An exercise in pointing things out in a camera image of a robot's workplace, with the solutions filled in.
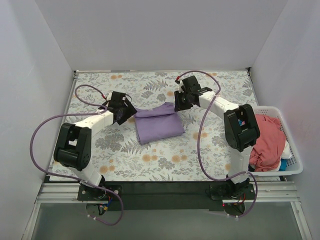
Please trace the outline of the white plastic laundry basket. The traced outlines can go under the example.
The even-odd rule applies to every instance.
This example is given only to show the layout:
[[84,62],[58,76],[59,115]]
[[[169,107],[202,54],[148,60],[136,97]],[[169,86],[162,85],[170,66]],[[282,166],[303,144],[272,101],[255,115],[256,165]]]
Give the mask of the white plastic laundry basket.
[[303,165],[280,110],[261,105],[253,111],[260,130],[249,159],[254,175],[274,177],[301,173]]

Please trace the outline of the purple t shirt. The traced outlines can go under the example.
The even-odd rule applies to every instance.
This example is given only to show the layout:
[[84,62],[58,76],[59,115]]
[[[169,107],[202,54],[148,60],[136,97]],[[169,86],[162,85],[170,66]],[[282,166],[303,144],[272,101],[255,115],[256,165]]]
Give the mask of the purple t shirt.
[[137,139],[142,145],[181,136],[185,132],[172,102],[165,102],[151,110],[138,109],[134,119]]

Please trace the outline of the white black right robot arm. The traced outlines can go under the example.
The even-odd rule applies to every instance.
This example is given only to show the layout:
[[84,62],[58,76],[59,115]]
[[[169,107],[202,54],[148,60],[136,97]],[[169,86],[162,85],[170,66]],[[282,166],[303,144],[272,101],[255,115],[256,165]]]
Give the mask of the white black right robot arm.
[[174,92],[176,112],[198,106],[223,120],[224,137],[230,147],[230,169],[223,179],[213,178],[208,173],[205,176],[218,183],[216,195],[239,198],[249,189],[250,155],[261,135],[252,106],[247,103],[237,105],[211,88],[201,87],[194,75],[177,78],[175,82],[179,85]]

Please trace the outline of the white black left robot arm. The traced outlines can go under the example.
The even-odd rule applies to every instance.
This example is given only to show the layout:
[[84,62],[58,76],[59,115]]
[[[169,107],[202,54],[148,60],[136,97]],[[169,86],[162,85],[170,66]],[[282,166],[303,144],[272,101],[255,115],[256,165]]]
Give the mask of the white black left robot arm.
[[89,194],[95,200],[103,199],[107,191],[101,184],[103,176],[91,164],[92,138],[106,127],[125,123],[136,113],[125,93],[112,91],[96,115],[76,123],[66,122],[60,127],[53,159],[70,169],[81,183],[90,186]]

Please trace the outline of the aluminium table frame rail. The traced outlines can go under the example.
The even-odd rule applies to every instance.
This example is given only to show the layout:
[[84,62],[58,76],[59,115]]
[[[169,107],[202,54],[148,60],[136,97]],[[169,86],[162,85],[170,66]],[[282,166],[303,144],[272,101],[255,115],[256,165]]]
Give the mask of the aluminium table frame rail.
[[[197,78],[202,88],[211,88],[227,101],[254,107],[258,105],[247,71],[177,72],[177,78]],[[73,86],[69,103],[79,88]],[[92,112],[82,112],[82,120],[96,115],[109,93],[102,93],[102,103],[91,103]],[[69,117],[60,118],[62,124]],[[309,240],[296,186],[279,181],[278,176],[249,173],[254,199],[241,196],[223,201],[223,211],[208,209],[125,210],[122,199],[104,187],[106,182],[215,182],[207,180],[104,181],[87,186],[67,167],[52,157],[49,169],[54,182],[45,183],[38,197],[39,216],[35,239],[40,240]]]

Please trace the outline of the white garment in basket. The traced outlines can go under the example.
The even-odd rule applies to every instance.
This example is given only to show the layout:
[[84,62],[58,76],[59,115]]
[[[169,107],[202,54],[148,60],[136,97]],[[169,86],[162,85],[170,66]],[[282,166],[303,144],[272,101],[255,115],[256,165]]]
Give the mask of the white garment in basket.
[[281,154],[281,159],[290,159],[292,157],[291,147],[288,141],[285,141],[284,149]]

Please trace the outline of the floral patterned table mat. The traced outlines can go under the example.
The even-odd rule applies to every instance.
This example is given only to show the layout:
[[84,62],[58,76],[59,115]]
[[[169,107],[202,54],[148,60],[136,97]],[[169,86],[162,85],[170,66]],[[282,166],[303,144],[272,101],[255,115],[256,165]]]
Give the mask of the floral patterned table mat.
[[[68,105],[69,123],[83,119],[81,113],[101,104],[101,94],[128,94],[132,105],[149,110],[174,102],[177,72],[87,72],[79,73],[77,94]],[[106,127],[92,138],[91,163],[107,181],[206,181],[222,179],[230,169],[230,148],[224,122],[200,107],[180,111],[184,134],[140,144],[135,119]]]

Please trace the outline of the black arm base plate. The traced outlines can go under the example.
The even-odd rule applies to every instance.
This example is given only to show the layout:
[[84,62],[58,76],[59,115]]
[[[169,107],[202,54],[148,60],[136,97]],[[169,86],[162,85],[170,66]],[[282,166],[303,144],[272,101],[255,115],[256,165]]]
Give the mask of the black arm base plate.
[[209,210],[221,212],[223,201],[241,197],[253,200],[254,186],[244,190],[223,189],[222,182],[213,181],[107,181],[104,187],[117,193],[125,210]]

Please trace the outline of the blue garment in basket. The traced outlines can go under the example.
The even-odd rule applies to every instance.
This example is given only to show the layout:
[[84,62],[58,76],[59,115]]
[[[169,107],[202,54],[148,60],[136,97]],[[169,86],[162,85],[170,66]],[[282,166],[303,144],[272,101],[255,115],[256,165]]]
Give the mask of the blue garment in basket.
[[286,168],[287,168],[287,159],[281,159],[280,160],[280,166],[279,166],[279,168],[278,168],[278,171],[279,172],[284,172],[284,171],[286,171]]

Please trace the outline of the pink t shirt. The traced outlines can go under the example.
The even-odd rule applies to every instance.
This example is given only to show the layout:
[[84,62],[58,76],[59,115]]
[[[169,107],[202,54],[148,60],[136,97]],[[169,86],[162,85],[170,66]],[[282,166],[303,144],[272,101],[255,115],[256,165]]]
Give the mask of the pink t shirt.
[[256,114],[255,118],[260,137],[252,148],[249,165],[254,168],[255,172],[276,170],[286,144],[285,134],[281,130],[281,122],[278,118],[262,114]]

